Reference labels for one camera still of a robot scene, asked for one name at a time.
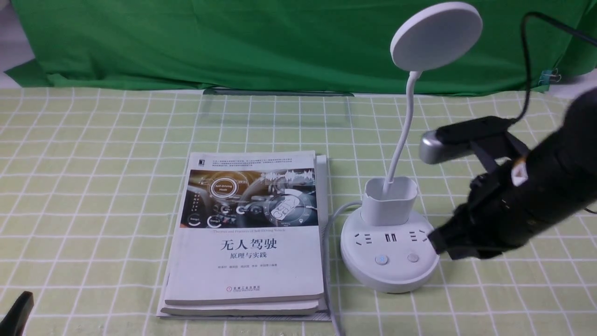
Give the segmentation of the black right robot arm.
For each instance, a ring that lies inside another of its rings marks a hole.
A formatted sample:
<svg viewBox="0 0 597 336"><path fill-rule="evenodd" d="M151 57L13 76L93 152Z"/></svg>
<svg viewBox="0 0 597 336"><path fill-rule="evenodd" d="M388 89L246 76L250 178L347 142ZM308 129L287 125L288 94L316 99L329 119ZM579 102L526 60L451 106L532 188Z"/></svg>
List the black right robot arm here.
<svg viewBox="0 0 597 336"><path fill-rule="evenodd" d="M596 90L568 106L560 128L533 148L509 132L511 119L482 117L426 132L420 157L439 164L475 155L484 174L469 196L427 238L435 253L453 260L490 259L596 201Z"/></svg>

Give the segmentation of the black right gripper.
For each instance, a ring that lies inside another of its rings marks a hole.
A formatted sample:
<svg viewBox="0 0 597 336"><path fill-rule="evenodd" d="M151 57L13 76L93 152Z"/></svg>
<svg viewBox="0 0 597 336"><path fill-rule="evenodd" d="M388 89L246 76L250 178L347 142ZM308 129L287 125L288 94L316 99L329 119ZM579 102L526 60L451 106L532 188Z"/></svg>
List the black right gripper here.
<svg viewBox="0 0 597 336"><path fill-rule="evenodd" d="M427 234L435 253L452 260L492 259L520 249L555 225L531 206L512 182L513 161L471 182L467 201L446 223Z"/></svg>

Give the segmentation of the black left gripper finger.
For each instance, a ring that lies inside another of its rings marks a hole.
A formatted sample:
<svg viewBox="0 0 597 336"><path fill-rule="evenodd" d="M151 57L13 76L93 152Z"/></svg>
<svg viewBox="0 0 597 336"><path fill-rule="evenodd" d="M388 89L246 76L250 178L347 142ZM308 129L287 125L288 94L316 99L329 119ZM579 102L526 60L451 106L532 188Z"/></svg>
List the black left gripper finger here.
<svg viewBox="0 0 597 336"><path fill-rule="evenodd" d="M34 304L34 294L32 292L24 291L21 293L1 321L0 335L22 336Z"/></svg>

